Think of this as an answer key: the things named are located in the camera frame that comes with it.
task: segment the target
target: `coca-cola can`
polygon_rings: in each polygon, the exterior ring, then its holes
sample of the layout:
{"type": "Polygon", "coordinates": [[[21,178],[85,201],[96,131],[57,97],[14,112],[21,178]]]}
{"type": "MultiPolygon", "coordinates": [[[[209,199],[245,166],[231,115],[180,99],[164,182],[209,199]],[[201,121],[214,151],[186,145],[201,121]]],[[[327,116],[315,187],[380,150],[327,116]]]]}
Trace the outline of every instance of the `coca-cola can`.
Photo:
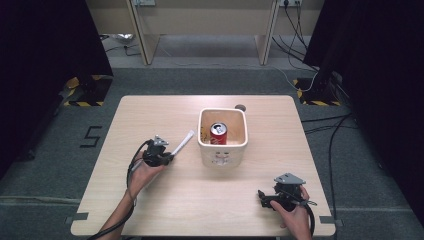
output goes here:
{"type": "Polygon", "coordinates": [[[211,144],[225,145],[227,144],[227,126],[218,122],[211,126],[211,144]]]}

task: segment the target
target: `human arm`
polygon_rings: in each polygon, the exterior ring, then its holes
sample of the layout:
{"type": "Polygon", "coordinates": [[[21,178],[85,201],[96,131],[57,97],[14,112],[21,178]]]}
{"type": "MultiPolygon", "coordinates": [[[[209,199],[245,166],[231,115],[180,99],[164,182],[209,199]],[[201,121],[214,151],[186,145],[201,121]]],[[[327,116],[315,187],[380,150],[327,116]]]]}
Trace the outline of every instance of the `human arm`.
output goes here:
{"type": "MultiPolygon", "coordinates": [[[[141,162],[139,167],[134,170],[131,175],[130,183],[127,190],[124,193],[121,201],[119,202],[116,209],[113,211],[109,219],[105,222],[100,231],[108,229],[121,221],[127,216],[129,211],[131,210],[134,200],[140,191],[159,173],[161,172],[165,166],[161,165],[158,167],[150,167],[145,162],[141,162]]],[[[122,229],[124,228],[124,224],[114,231],[100,237],[97,239],[119,239],[122,233],[122,229]]]]}
{"type": "MultiPolygon", "coordinates": [[[[303,186],[300,186],[302,198],[309,200],[309,194],[303,186]]],[[[271,201],[271,206],[277,211],[283,223],[282,228],[288,228],[290,233],[297,240],[310,240],[312,239],[311,232],[309,230],[309,217],[306,208],[298,205],[291,212],[286,211],[278,202],[271,201]]]]}

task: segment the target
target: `can lid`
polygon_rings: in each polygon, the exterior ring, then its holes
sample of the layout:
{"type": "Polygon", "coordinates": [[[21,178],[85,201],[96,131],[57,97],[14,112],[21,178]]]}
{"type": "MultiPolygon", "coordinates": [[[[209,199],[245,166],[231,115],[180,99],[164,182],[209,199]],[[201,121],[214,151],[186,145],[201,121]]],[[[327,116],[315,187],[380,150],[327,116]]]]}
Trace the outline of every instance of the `can lid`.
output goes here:
{"type": "Polygon", "coordinates": [[[211,132],[215,135],[223,135],[227,132],[227,126],[224,123],[214,123],[211,126],[211,132]]]}

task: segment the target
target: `white straw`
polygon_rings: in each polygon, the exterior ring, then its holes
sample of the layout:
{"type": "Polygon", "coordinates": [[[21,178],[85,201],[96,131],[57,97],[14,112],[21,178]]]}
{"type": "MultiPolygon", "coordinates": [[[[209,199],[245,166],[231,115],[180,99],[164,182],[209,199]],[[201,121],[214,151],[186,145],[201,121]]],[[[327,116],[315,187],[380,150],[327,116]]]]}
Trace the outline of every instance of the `white straw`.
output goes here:
{"type": "Polygon", "coordinates": [[[184,147],[184,145],[186,145],[186,143],[191,139],[191,137],[193,137],[193,135],[194,135],[194,131],[190,130],[190,132],[188,132],[184,140],[180,143],[180,145],[178,145],[178,147],[171,154],[175,156],[181,150],[181,148],[184,147]]]}

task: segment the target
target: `black curtain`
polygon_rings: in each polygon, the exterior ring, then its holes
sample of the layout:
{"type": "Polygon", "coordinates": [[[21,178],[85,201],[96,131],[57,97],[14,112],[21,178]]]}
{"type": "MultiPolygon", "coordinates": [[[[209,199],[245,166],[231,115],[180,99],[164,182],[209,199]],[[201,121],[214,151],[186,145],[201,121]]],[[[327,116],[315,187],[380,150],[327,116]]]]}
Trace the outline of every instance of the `black curtain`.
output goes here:
{"type": "Polygon", "coordinates": [[[361,129],[422,224],[423,58],[424,4],[395,0],[326,0],[305,56],[342,75],[361,129]],[[352,32],[340,34],[346,16],[352,32]]]}
{"type": "Polygon", "coordinates": [[[1,1],[0,178],[72,77],[112,70],[84,0],[1,1]]]}

